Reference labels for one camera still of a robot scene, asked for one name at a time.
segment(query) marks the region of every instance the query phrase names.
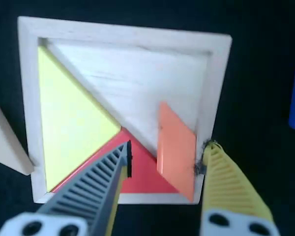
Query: beige wooden block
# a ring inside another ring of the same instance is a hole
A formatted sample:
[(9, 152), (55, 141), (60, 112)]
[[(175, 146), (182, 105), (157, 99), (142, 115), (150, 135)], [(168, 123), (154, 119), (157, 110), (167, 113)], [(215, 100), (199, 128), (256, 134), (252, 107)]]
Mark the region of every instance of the beige wooden block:
[(24, 175), (34, 167), (0, 109), (0, 163)]

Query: white triangle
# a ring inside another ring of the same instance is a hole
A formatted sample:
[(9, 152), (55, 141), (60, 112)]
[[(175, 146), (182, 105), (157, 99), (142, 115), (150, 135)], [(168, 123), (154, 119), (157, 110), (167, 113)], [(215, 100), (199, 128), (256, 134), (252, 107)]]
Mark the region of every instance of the white triangle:
[(70, 41), (49, 49), (155, 157), (161, 101), (196, 131), (208, 54)]
[(0, 109), (0, 163), (24, 175), (29, 175), (33, 165), (18, 138)]

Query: wooden block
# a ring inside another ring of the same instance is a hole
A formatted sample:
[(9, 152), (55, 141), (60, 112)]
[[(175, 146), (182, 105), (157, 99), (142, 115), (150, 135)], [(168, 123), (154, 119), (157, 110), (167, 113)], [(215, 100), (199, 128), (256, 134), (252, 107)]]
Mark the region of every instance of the wooden block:
[(48, 52), (38, 47), (47, 191), (51, 191), (121, 129)]
[[(33, 17), (18, 18), (18, 33), (35, 202), (44, 203), (52, 195), (46, 190), (41, 128), (37, 46), (42, 41), (154, 156), (158, 106), (167, 101), (197, 134), (197, 161), (201, 159), (202, 144), (214, 126), (232, 41), (229, 35)], [(200, 200), (202, 183), (203, 175), (196, 176), (194, 204)], [(153, 201), (148, 194), (133, 201), (135, 194), (128, 201), (128, 195), (121, 194), (119, 202), (141, 203), (145, 198), (156, 204), (189, 204), (180, 194), (159, 194)]]
[(157, 172), (155, 158), (124, 128), (58, 184), (52, 192), (56, 193), (85, 167), (128, 140), (131, 141), (132, 146), (132, 178), (128, 178), (122, 183), (121, 193), (177, 193), (177, 190)]
[(24, 175), (34, 167), (0, 109), (0, 163)]
[(196, 136), (172, 111), (160, 105), (157, 170), (189, 201), (194, 195)]

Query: ridged surface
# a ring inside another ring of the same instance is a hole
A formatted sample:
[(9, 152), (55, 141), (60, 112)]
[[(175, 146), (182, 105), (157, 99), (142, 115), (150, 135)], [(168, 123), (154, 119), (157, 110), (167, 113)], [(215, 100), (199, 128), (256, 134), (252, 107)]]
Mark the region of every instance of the ridged surface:
[(124, 143), (76, 175), (38, 212), (84, 218), (89, 233), (111, 232), (122, 181), (127, 177), (131, 149)]
[(203, 162), (207, 165), (203, 211), (219, 208), (273, 221), (267, 205), (220, 145), (208, 144)]

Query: screw hole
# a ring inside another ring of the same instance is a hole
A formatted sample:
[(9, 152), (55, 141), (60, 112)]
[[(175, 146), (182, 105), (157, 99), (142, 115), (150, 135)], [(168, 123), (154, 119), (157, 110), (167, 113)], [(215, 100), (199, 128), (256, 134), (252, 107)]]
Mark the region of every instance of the screw hole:
[(40, 231), (41, 227), (42, 227), (42, 224), (39, 221), (33, 221), (25, 225), (22, 233), (24, 236), (35, 235), (37, 232)]
[(227, 227), (230, 225), (228, 219), (221, 214), (212, 214), (209, 218), (209, 221), (212, 224), (222, 226), (222, 227)]
[(269, 230), (265, 226), (259, 223), (250, 224), (249, 230), (259, 235), (265, 235), (265, 236), (270, 235)]
[(60, 231), (59, 236), (76, 236), (78, 235), (79, 228), (75, 225), (67, 225)]

